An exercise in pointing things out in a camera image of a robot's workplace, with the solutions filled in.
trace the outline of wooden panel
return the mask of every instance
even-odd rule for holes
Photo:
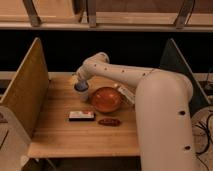
[[[21,0],[0,0],[1,21],[28,21],[27,12]]]
[[[79,100],[73,89],[74,76],[53,78],[39,116],[29,157],[91,157],[138,156],[138,140],[134,108],[123,102],[118,111],[101,114],[96,111],[95,121],[70,122],[71,110],[93,109],[89,102]],[[93,77],[90,94],[99,87],[113,86],[114,81]],[[121,120],[119,127],[98,124],[105,117]]]
[[[98,12],[177,13],[183,0],[96,0]],[[196,1],[195,13],[212,13],[211,0]]]
[[[178,13],[97,12],[97,23],[173,25],[177,15]],[[196,25],[213,25],[213,14],[192,14],[188,26]]]
[[[70,22],[79,21],[83,13],[83,1],[78,0],[78,11],[75,14],[75,7],[71,0],[33,0],[38,15],[42,21]]]
[[[36,38],[0,101],[3,115],[20,135],[23,127],[32,136],[48,84],[41,42]]]
[[[81,9],[74,12],[71,0],[33,0],[43,22],[77,22],[83,13],[83,0],[75,3]],[[0,0],[0,21],[29,21],[22,0]]]

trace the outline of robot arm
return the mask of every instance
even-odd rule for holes
[[[109,64],[105,53],[87,58],[78,83],[94,75],[136,87],[136,122],[143,171],[195,171],[195,149],[188,103],[192,85],[182,74]]]
[[[98,75],[137,87],[139,81],[153,70],[153,68],[109,64],[107,54],[100,52],[83,62],[77,70],[77,76],[79,82],[87,81],[92,76]]]

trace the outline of orange bowl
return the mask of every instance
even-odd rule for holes
[[[121,94],[112,87],[101,87],[91,97],[91,104],[102,113],[109,113],[121,106]]]

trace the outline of wooden table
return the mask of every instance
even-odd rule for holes
[[[31,158],[139,156],[134,107],[122,103],[118,111],[101,114],[95,121],[68,120],[72,110],[93,109],[89,102],[81,102],[73,89],[75,76],[53,78],[43,104],[29,147]],[[115,82],[93,77],[89,81],[91,94]],[[102,118],[113,117],[118,127],[99,125]]]

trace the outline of cable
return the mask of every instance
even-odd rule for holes
[[[210,147],[210,136],[209,136],[209,132],[208,132],[208,130],[206,129],[205,126],[203,126],[202,124],[201,124],[201,126],[200,125],[195,125],[195,126],[200,128],[200,129],[202,129],[205,132],[206,136],[207,136],[207,144],[206,144],[205,148],[202,151],[196,152],[196,154],[198,156],[200,156],[200,155],[204,154],[206,151],[208,151],[208,149]]]
[[[197,159],[205,166],[206,170],[209,171],[207,164],[197,156]]]
[[[7,136],[8,136],[8,133],[9,133],[9,130],[7,130],[5,136],[4,136],[4,138],[3,138],[3,140],[2,140],[2,142],[1,142],[1,144],[0,144],[0,150],[1,150],[1,148],[3,147],[3,144],[4,144],[4,142],[5,142],[5,140],[6,140]]]
[[[210,121],[210,119],[211,119],[212,116],[213,116],[213,113],[211,113],[211,114],[207,117],[207,119],[206,119],[206,128],[208,129],[209,136],[210,136],[210,141],[211,141],[211,143],[212,143],[212,145],[213,145],[213,140],[212,140],[212,136],[211,136],[211,130],[209,129],[209,121]]]

